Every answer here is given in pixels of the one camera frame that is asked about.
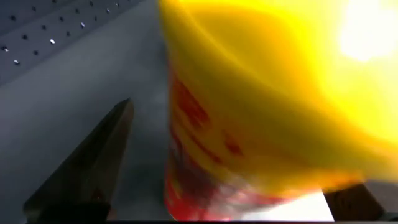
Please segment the metal plate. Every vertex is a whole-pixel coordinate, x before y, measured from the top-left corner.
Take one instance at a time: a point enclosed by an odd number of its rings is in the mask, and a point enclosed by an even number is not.
[[[0,1],[0,85],[141,1]]]

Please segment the gray surface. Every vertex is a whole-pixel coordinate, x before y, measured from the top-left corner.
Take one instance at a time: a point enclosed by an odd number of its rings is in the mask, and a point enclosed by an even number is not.
[[[147,0],[0,87],[0,215],[22,204],[119,101],[136,107],[114,198],[117,218],[167,219],[167,69]]]

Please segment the black object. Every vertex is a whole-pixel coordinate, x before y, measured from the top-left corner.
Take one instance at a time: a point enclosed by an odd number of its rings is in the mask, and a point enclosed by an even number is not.
[[[124,100],[103,118],[25,202],[29,223],[106,220],[133,115]]]

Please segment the yellow container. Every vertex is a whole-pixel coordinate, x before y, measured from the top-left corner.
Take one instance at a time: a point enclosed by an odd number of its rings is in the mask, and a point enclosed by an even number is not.
[[[212,177],[283,198],[398,179],[397,1],[159,6],[170,122]]]

